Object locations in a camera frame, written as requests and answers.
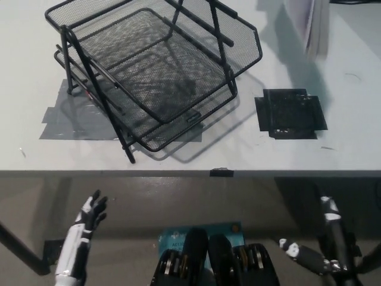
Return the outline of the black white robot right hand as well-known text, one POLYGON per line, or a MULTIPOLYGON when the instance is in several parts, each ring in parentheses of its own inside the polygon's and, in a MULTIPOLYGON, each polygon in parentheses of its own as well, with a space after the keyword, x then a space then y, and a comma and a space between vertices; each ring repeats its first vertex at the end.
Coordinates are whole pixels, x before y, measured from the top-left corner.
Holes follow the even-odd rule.
POLYGON ((323 245, 327 247, 327 254, 322 255, 286 238, 279 240, 279 247, 291 260, 312 273, 350 276, 354 271, 354 262, 349 253, 338 207, 332 197, 325 195, 320 197, 320 204, 326 230, 323 245))

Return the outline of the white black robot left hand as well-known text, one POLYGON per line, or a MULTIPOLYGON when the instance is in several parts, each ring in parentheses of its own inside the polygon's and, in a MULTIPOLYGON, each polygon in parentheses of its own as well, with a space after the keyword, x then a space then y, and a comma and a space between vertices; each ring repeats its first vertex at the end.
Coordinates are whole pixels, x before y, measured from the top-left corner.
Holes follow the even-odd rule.
POLYGON ((107 216, 107 197, 100 198, 95 191, 81 207, 64 240, 55 270, 55 279, 61 285, 80 285, 86 279, 91 239, 107 216))

